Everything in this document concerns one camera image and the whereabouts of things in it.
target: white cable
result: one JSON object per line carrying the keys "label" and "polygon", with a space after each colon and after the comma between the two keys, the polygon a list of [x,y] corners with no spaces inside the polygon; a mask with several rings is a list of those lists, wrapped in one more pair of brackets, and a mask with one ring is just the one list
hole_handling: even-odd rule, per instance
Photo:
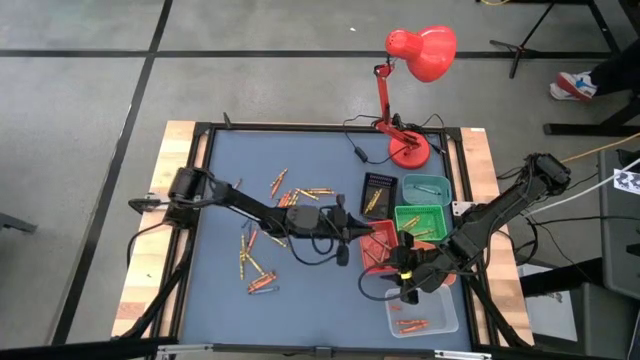
{"label": "white cable", "polygon": [[[622,169],[622,170],[620,170],[620,171],[627,171],[627,170],[631,169],[632,167],[636,166],[637,164],[640,164],[640,158],[639,158],[638,160],[636,160],[636,161],[632,162],[630,165],[628,165],[627,167],[625,167],[624,169]],[[585,191],[583,191],[583,192],[581,192],[581,193],[579,193],[579,194],[575,194],[575,195],[573,195],[572,197],[566,198],[566,199],[564,199],[564,200],[560,200],[560,201],[558,201],[558,202],[555,202],[555,203],[553,203],[553,204],[549,204],[549,205],[547,205],[547,206],[543,206],[543,207],[541,207],[540,209],[534,210],[534,211],[532,211],[532,212],[530,212],[530,213],[528,213],[528,214],[524,215],[524,217],[529,217],[529,216],[531,216],[531,215],[535,215],[535,214],[537,214],[537,213],[539,213],[539,212],[542,212],[542,211],[544,211],[544,210],[548,210],[548,209],[551,209],[552,207],[555,207],[555,206],[558,206],[558,205],[564,204],[564,203],[566,203],[566,202],[569,202],[569,201],[571,201],[571,200],[577,199],[577,198],[579,198],[580,196],[582,196],[582,195],[584,195],[584,194],[586,194],[586,193],[588,193],[588,192],[590,192],[590,191],[593,191],[593,190],[595,190],[595,189],[599,188],[600,186],[602,186],[602,185],[604,185],[604,184],[608,183],[609,181],[613,180],[613,178],[614,178],[615,176],[616,176],[616,174],[613,174],[613,175],[611,175],[610,177],[608,177],[607,179],[603,180],[601,183],[596,184],[596,185],[594,185],[594,186],[592,186],[592,187],[588,188],[587,190],[585,190]]]}

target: gray floor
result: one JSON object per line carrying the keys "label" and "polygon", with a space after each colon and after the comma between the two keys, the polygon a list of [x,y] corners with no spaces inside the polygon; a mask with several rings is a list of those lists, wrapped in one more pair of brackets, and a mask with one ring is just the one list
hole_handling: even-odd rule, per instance
{"label": "gray floor", "polygon": [[[146,49],[161,0],[0,2],[0,49]],[[616,1],[598,1],[619,44],[636,38]],[[540,5],[486,7],[471,0],[185,0],[174,2],[161,49],[381,50],[395,27],[453,26],[459,50],[493,50],[492,38],[519,42]],[[531,40],[541,50],[602,51],[606,44],[586,8],[558,6]],[[376,59],[158,59],[144,95],[98,249],[70,334],[106,339],[125,277],[126,242],[139,217],[126,202],[148,189],[167,120],[339,123],[378,111]],[[47,341],[71,263],[124,122],[141,59],[0,58],[0,211],[40,225],[36,234],[0,232],[0,348]],[[390,78],[392,109],[409,122],[439,113],[450,126],[485,127],[497,171],[534,151],[559,158],[611,139],[542,134],[546,122],[596,122],[625,94],[589,105],[548,95],[558,71],[594,62],[529,61],[509,80],[507,61],[459,60],[440,81],[415,81],[404,65]],[[575,178],[595,159],[571,164]],[[508,183],[502,184],[506,189]],[[539,220],[597,213],[595,194]],[[596,222],[550,226],[575,261],[600,254]],[[514,222],[518,243],[527,228]],[[546,235],[537,258],[567,263]]]}

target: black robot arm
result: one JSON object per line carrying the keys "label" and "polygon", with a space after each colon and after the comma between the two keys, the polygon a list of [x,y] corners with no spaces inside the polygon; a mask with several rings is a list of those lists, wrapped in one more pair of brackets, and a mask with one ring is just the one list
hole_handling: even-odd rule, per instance
{"label": "black robot arm", "polygon": [[468,274],[482,258],[491,234],[540,197],[564,192],[570,173],[549,154],[530,155],[513,186],[490,203],[468,209],[435,250],[412,249],[413,237],[400,232],[400,246],[392,249],[389,260],[398,269],[393,280],[405,290],[402,301],[417,303],[415,289],[432,292],[449,273]]}
{"label": "black robot arm", "polygon": [[[196,200],[201,186],[210,189],[209,198]],[[234,189],[231,184],[218,180],[206,169],[180,168],[176,173],[168,193],[171,204],[165,221],[172,222],[174,213],[184,209],[216,205],[229,208],[257,222],[262,230],[273,237],[302,239],[335,239],[338,246],[337,262],[347,265],[348,248],[352,240],[373,232],[373,229],[347,213],[344,209],[344,195],[336,197],[336,205],[318,208],[297,205],[290,208],[268,207]]]}

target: lamp base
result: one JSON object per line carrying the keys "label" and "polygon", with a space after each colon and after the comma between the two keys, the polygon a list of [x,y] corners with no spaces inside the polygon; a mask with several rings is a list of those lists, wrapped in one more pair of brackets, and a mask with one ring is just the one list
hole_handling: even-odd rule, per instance
{"label": "lamp base", "polygon": [[413,131],[403,132],[415,136],[416,139],[418,139],[418,144],[420,144],[420,146],[413,150],[407,149],[407,151],[400,151],[400,149],[407,145],[399,140],[391,139],[391,142],[389,143],[389,155],[393,155],[400,151],[394,155],[391,160],[396,165],[405,169],[417,169],[422,167],[427,163],[429,155],[431,155],[431,146],[429,145],[429,142],[422,134],[418,134]]}

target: sticker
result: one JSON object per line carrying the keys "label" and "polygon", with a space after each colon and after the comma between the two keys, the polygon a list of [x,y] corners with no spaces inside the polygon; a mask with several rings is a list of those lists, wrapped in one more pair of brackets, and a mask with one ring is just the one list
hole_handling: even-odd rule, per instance
{"label": "sticker", "polygon": [[640,195],[640,174],[618,169],[613,169],[613,174],[615,175],[613,177],[614,188]]}

